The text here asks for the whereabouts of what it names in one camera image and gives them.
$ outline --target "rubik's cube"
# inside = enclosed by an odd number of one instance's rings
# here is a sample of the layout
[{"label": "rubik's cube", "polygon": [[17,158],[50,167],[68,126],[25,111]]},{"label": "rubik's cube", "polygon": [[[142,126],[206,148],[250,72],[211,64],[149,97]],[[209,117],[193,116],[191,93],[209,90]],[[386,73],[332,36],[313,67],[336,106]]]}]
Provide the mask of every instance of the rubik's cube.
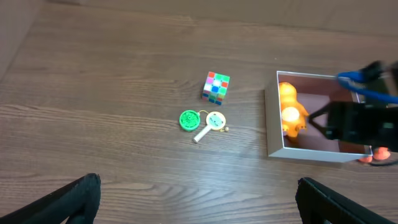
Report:
[{"label": "rubik's cube", "polygon": [[229,76],[209,72],[205,87],[203,88],[202,98],[206,101],[221,105],[225,99],[229,85]]}]

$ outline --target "green lid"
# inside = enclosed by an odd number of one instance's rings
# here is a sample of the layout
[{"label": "green lid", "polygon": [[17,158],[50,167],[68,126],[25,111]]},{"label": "green lid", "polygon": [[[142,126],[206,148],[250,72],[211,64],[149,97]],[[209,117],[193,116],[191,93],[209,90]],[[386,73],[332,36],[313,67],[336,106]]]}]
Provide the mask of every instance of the green lid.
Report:
[{"label": "green lid", "polygon": [[186,131],[193,131],[200,124],[200,116],[198,112],[193,110],[186,110],[180,115],[181,128]]}]

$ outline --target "orange object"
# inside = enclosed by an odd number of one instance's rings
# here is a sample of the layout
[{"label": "orange object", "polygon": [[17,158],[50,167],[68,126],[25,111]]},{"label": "orange object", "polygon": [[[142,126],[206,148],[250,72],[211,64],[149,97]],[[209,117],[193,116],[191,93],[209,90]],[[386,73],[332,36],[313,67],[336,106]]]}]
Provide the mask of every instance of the orange object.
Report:
[{"label": "orange object", "polygon": [[370,163],[370,162],[372,162],[372,160],[373,160],[373,157],[372,156],[368,156],[368,157],[365,157],[365,158],[362,158],[362,159],[358,159],[360,162],[364,162],[364,163]]},{"label": "orange object", "polygon": [[390,156],[391,153],[388,151],[388,148],[386,147],[380,147],[373,154],[373,158],[377,160],[388,159]]},{"label": "orange object", "polygon": [[297,90],[287,82],[279,83],[280,113],[282,129],[287,135],[296,138],[301,129],[306,129],[305,117],[307,110],[297,101]]}]

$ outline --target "cardboard box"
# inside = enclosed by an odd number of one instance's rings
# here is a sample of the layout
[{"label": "cardboard box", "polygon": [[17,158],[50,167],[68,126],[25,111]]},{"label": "cardboard box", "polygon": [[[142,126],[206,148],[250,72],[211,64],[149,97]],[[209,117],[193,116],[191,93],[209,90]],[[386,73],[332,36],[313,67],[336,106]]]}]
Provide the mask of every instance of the cardboard box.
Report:
[{"label": "cardboard box", "polygon": [[[369,146],[326,139],[307,122],[295,141],[284,137],[279,102],[279,83],[288,82],[297,90],[297,101],[313,113],[330,101],[359,101],[358,95],[341,87],[336,77],[278,71],[265,90],[267,150],[270,157],[347,162],[372,155]],[[315,121],[326,125],[327,115]]]}]

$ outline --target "keychain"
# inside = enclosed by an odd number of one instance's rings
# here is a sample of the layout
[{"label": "keychain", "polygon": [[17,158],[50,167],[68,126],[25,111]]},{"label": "keychain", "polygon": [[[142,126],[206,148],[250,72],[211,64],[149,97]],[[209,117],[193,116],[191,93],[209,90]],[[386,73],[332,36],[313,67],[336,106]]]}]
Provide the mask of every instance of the keychain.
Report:
[{"label": "keychain", "polygon": [[193,110],[184,111],[180,115],[181,128],[186,131],[196,130],[196,128],[198,128],[200,124],[200,112],[205,112],[208,114],[206,117],[206,127],[203,128],[193,138],[193,142],[198,143],[198,141],[200,141],[210,130],[219,131],[219,132],[229,131],[229,127],[225,127],[226,119],[222,113],[217,111],[209,113],[205,110],[201,110],[199,112]]}]

